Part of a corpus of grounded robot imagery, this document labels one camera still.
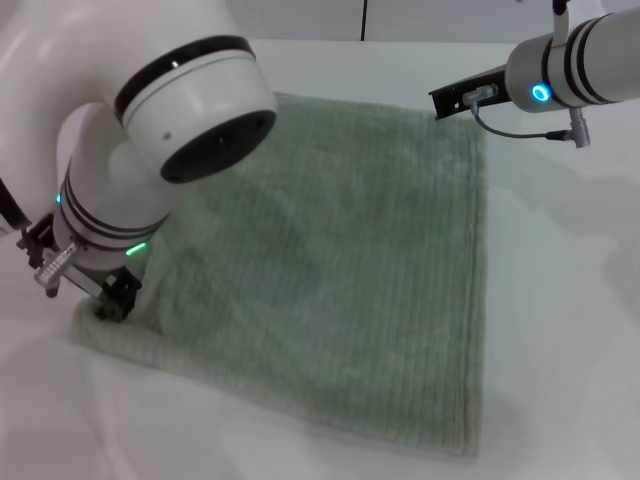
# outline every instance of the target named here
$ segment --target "black cable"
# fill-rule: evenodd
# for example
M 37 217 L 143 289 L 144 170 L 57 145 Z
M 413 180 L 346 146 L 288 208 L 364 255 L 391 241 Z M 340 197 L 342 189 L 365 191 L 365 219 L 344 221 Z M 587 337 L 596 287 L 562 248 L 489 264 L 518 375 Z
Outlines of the black cable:
M 369 1 L 368 0 L 364 0 L 364 3 L 362 5 L 362 28 L 360 30 L 360 41 L 364 42 L 365 41 L 365 36 L 367 33 L 367 9 L 369 7 Z
M 527 139 L 527 138 L 544 138 L 546 140 L 557 140 L 560 142 L 565 142 L 568 140 L 572 140 L 572 132 L 571 130 L 553 130 L 547 133 L 508 133 L 502 132 L 500 130 L 496 130 L 495 128 L 491 128 L 489 125 L 484 123 L 484 121 L 480 118 L 480 107 L 477 104 L 471 105 L 471 113 L 473 114 L 473 118 L 476 119 L 478 125 L 484 128 L 487 132 L 493 133 L 494 135 L 499 135 L 501 137 L 506 138 L 515 138 L 515 139 Z
M 494 135 L 500 135 L 501 137 L 507 137 L 507 138 L 547 138 L 547 134 L 546 133 L 507 133 L 507 132 L 501 132 L 500 130 L 496 130 L 495 128 L 491 128 L 489 125 L 487 125 L 486 123 L 484 123 L 484 121 L 482 121 L 482 119 L 480 118 L 480 115 L 478 115 L 476 112 L 471 112 L 473 113 L 473 117 L 476 119 L 476 122 L 478 122 L 478 125 L 480 125 L 482 128 L 484 128 L 487 132 L 493 133 Z

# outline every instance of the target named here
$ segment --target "towel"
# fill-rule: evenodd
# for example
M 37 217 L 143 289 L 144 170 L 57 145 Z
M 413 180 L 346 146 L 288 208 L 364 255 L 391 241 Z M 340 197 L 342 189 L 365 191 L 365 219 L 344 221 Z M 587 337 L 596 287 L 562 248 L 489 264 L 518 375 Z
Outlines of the towel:
M 75 337 L 311 422 L 474 455 L 481 409 L 481 129 L 279 95 L 271 136 L 192 185 L 122 324 Z

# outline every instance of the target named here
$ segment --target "green led light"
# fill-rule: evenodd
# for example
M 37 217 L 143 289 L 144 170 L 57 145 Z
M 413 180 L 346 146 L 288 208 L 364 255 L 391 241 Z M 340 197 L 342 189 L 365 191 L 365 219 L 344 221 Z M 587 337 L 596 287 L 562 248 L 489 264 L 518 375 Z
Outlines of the green led light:
M 133 247 L 130 250 L 127 250 L 127 257 L 130 257 L 131 255 L 133 255 L 134 253 L 136 253 L 139 250 L 142 250 L 143 248 L 145 248 L 147 246 L 146 243 L 141 243 L 140 245 Z

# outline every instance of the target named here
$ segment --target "black ring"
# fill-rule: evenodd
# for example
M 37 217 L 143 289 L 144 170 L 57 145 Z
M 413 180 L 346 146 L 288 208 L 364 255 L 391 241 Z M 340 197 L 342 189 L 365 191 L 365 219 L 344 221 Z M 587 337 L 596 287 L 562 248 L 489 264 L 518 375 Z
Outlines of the black ring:
M 68 194 L 68 188 L 67 188 L 66 182 L 65 182 L 63 191 Z M 87 230 L 91 230 L 93 233 L 97 233 L 98 235 L 101 235 L 105 238 L 111 238 L 113 240 L 135 240 L 137 238 L 147 237 L 155 233 L 158 230 L 158 228 L 160 228 L 158 227 L 156 229 L 149 230 L 148 232 L 138 233 L 134 235 L 116 235 L 114 233 L 105 232 L 97 228 L 95 225 L 91 225 L 91 223 L 89 223 L 77 210 L 77 207 L 73 204 L 74 201 L 75 201 L 75 198 L 73 197 L 73 195 L 68 194 L 67 205 L 69 206 L 69 210 L 71 210 L 71 213 L 73 214 L 74 218 L 76 218 Z
M 565 103 L 560 99 L 560 97 L 558 97 L 558 95 L 556 95 L 556 91 L 549 81 L 549 54 L 551 53 L 552 42 L 553 37 L 549 39 L 549 43 L 547 43 L 547 46 L 544 48 L 544 53 L 542 54 L 542 83 L 544 83 L 547 87 L 549 87 L 549 90 L 551 90 L 551 98 L 554 102 L 559 103 L 565 108 L 572 108 L 571 105 Z
M 131 77 L 116 97 L 114 103 L 116 117 L 120 123 L 122 123 L 124 113 L 127 111 L 127 108 L 129 108 L 129 105 L 131 105 L 131 102 L 133 102 L 142 90 L 161 76 L 196 58 L 226 50 L 241 50 L 255 57 L 247 39 L 234 35 L 219 35 L 216 37 L 203 38 L 176 48 L 154 60 Z
M 587 20 L 586 22 L 578 25 L 575 30 L 569 36 L 569 40 L 567 40 L 567 45 L 564 50 L 564 76 L 567 80 L 567 84 L 569 88 L 573 92 L 573 94 L 582 100 L 584 103 L 588 105 L 598 105 L 597 102 L 594 102 L 589 97 L 587 97 L 584 93 L 580 91 L 578 85 L 576 84 L 576 80 L 573 77 L 573 68 L 571 67 L 571 53 L 573 52 L 573 44 L 576 42 L 576 38 L 578 38 L 578 34 L 582 31 L 582 29 L 587 25 L 591 20 Z
M 91 215 L 89 212 L 87 212 L 87 210 L 80 204 L 80 202 L 78 201 L 78 199 L 76 198 L 75 194 L 73 193 L 73 189 L 71 188 L 71 178 L 69 177 L 69 175 L 67 174 L 65 180 L 64 180 L 64 185 L 65 185 L 65 190 L 67 192 L 67 194 L 69 195 L 69 198 L 71 199 L 71 202 L 68 202 L 69 205 L 71 205 L 71 203 L 73 202 L 75 205 L 72 206 L 72 210 L 74 210 L 73 207 L 77 207 L 77 210 L 83 215 L 85 216 L 90 222 L 95 223 L 96 225 L 98 225 L 99 227 L 102 227 L 106 230 L 113 230 L 114 232 L 120 232 L 120 233 L 131 233 L 131 234 L 136 234 L 137 236 L 140 236 L 141 234 L 147 234 L 147 233 L 154 233 L 155 231 L 157 231 L 162 224 L 165 222 L 165 220 L 169 217 L 169 215 L 166 215 L 162 220 L 154 223 L 153 225 L 149 225 L 147 227 L 142 227 L 142 228 L 121 228 L 121 227 L 114 227 L 113 225 L 109 225 L 108 223 L 104 223 L 100 220 L 98 220 L 96 217 L 94 217 L 93 215 Z M 76 211 L 74 211 L 74 213 L 76 214 L 77 217 L 80 217 L 82 215 L 78 215 Z M 105 232 L 101 231 L 101 230 L 93 230 L 90 227 L 87 227 L 90 230 L 96 232 L 96 233 L 100 233 L 105 235 L 105 237 L 107 236 L 105 234 Z M 112 237 L 112 238 L 121 238 L 121 239 L 128 239 L 128 238 L 132 238 L 132 237 Z
M 584 88 L 587 90 L 587 92 L 589 92 L 589 95 L 591 95 L 593 98 L 601 102 L 601 104 L 616 103 L 616 102 L 612 102 L 611 100 L 607 100 L 603 96 L 598 95 L 598 93 L 594 90 L 594 88 L 589 83 L 589 79 L 587 78 L 587 71 L 584 68 L 584 50 L 587 46 L 587 38 L 589 38 L 589 34 L 593 30 L 593 27 L 595 27 L 600 20 L 602 20 L 605 17 L 608 17 L 609 15 L 612 15 L 612 14 L 610 13 L 608 15 L 605 15 L 604 17 L 600 17 L 599 19 L 597 19 L 595 22 L 591 23 L 591 25 L 587 27 L 587 30 L 584 32 L 584 35 L 582 35 L 582 38 L 580 39 L 580 43 L 578 44 L 578 53 L 577 53 L 578 75 L 580 76 L 580 81 L 584 85 Z
M 64 220 L 64 223 L 67 224 L 67 228 L 71 231 L 71 233 L 73 233 L 74 237 L 78 240 L 78 243 L 80 243 L 81 245 L 93 247 L 96 250 L 101 250 L 103 252 L 126 252 L 131 248 L 130 246 L 129 247 L 105 247 L 104 245 L 99 245 L 97 243 L 92 242 L 91 240 L 87 240 L 82 235 L 80 235 L 80 233 L 78 233 L 75 228 L 73 228 L 73 226 L 71 225 L 71 222 L 69 222 L 69 219 L 65 215 L 64 209 L 62 208 L 62 206 L 60 207 L 60 214 L 62 215 L 62 219 Z

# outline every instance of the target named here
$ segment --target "cable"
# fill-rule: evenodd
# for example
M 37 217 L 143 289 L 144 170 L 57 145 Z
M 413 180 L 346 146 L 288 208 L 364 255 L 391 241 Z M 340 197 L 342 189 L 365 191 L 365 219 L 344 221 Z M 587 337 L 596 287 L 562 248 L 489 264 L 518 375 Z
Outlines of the cable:
M 480 115 L 478 115 L 476 112 L 471 112 L 473 113 L 473 117 L 476 119 L 476 122 L 478 122 L 478 125 L 480 125 L 482 128 L 484 128 L 487 132 L 493 133 L 494 135 L 500 135 L 501 137 L 507 137 L 507 138 L 547 138 L 547 134 L 546 133 L 507 133 L 507 132 L 501 132 L 500 130 L 496 130 L 495 128 L 491 128 L 489 125 L 487 125 L 486 123 L 484 123 L 484 121 L 480 118 Z
M 507 138 L 515 138 L 515 139 L 527 139 L 527 138 L 544 138 L 546 140 L 557 140 L 557 141 L 568 141 L 573 140 L 573 132 L 571 130 L 554 130 L 552 132 L 547 133 L 508 133 L 502 132 L 500 130 L 496 130 L 495 128 L 491 128 L 489 125 L 484 123 L 484 121 L 480 118 L 480 106 L 477 101 L 471 103 L 470 108 L 471 113 L 473 114 L 473 118 L 476 119 L 478 125 L 484 128 L 487 132 L 493 133 L 494 135 L 499 135 L 501 137 Z

